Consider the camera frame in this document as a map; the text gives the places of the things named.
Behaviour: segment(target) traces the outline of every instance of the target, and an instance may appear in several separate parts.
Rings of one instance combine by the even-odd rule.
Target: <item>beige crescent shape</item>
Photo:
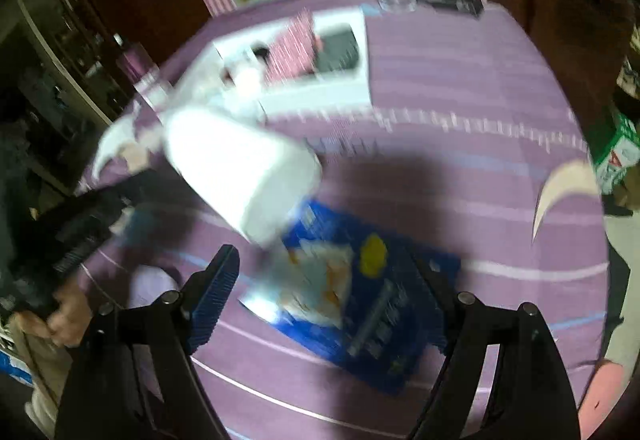
[[[581,158],[559,165],[546,179],[540,191],[533,218],[532,242],[536,239],[538,228],[547,211],[562,198],[577,194],[600,196],[593,167],[587,160]]]

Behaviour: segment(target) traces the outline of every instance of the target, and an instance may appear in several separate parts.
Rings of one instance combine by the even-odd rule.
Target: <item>paper cup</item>
[[[265,246],[290,223],[320,183],[318,158],[277,133],[203,106],[165,121],[171,165],[229,226]]]

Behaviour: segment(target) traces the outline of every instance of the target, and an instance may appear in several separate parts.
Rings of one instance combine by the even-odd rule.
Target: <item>table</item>
[[[286,0],[209,21],[161,68],[175,82],[213,38],[292,16],[303,7],[370,0]],[[607,299],[607,247],[600,202],[571,195],[532,221],[549,173],[586,159],[586,144],[552,72],[501,7],[479,20],[419,8],[368,16],[373,108],[293,114],[269,126],[305,139],[322,156],[321,202],[463,258],[460,290],[484,303],[542,310],[579,402],[598,359]],[[143,109],[137,125],[155,121]],[[138,222],[86,262],[92,300],[124,304],[139,264],[178,282],[218,247],[240,250],[241,276],[214,331],[194,355],[202,385],[231,435],[251,440],[403,438],[424,404],[442,358],[428,349],[398,396],[379,393],[314,357],[250,314],[237,298],[261,252],[229,230],[179,179],[167,178]],[[111,162],[98,184],[126,174]],[[89,187],[94,184],[84,179]],[[481,418],[497,351],[490,348],[474,412]]]

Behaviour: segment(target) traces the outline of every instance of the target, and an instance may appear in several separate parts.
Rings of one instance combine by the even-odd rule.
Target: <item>red logo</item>
[[[615,151],[611,152],[611,158],[609,158],[609,163],[613,164],[616,167],[622,167],[622,164],[620,163],[620,159],[616,155]]]

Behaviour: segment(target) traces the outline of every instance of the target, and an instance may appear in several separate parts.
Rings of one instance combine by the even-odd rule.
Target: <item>blue and white package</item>
[[[300,214],[241,303],[323,359],[397,393],[427,344],[446,346],[442,312],[409,250],[451,285],[460,259],[318,202]]]

